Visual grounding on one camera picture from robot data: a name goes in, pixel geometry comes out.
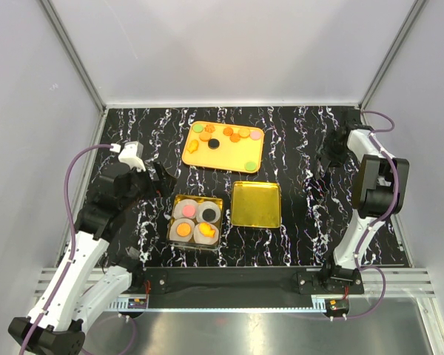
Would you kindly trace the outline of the orange fish cookie top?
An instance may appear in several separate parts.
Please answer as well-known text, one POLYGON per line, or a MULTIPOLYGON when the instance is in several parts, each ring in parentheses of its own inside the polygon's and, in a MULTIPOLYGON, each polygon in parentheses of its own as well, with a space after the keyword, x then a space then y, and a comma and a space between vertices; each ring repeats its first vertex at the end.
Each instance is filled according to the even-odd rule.
POLYGON ((201 223, 199 225, 199 231, 204 237, 211 237, 213 238, 215 236, 215 228, 211 226, 210 223, 201 223))

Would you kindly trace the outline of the orange fish cookie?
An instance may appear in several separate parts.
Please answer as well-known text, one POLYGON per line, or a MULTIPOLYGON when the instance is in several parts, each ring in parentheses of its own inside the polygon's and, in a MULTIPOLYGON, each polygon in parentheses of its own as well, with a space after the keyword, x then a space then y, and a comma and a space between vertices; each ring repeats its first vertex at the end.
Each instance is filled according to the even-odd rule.
POLYGON ((198 150, 198 147, 199 147, 199 141, 197 139, 191 140, 186 147, 186 151, 192 154, 193 152, 196 152, 198 150))
POLYGON ((204 237, 211 237, 213 238, 215 236, 215 228, 211 226, 210 223, 201 223, 199 225, 199 231, 204 237))

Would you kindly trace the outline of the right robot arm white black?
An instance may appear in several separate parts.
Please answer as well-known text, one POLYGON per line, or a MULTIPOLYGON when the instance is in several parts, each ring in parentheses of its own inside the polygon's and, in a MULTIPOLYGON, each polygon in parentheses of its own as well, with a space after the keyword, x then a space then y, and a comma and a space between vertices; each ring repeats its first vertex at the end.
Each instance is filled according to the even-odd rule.
POLYGON ((359 109, 343 109, 339 127, 317 151, 318 180, 328 169, 342 166, 350 153, 360 163, 352 187, 351 221, 317 274, 317 284, 333 294, 362 283, 363 255, 380 227, 402 209, 408 181, 408 160, 393 156, 377 139, 378 133, 392 131, 394 124, 374 129, 361 122, 362 114, 359 109))

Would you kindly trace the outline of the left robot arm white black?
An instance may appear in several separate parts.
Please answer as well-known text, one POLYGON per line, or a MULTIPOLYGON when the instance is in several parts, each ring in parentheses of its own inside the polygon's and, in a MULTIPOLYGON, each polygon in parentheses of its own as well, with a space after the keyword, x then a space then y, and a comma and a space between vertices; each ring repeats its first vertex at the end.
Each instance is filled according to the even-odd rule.
POLYGON ((125 224, 126 212, 143 200, 169 197, 176 185, 159 163, 156 179, 140 163, 112 163, 95 179, 78 216, 71 241, 40 300, 25 317, 12 319, 8 332, 22 353, 79 354, 87 332, 125 291, 144 287, 141 262, 123 256, 92 287, 85 284, 103 253, 125 224))

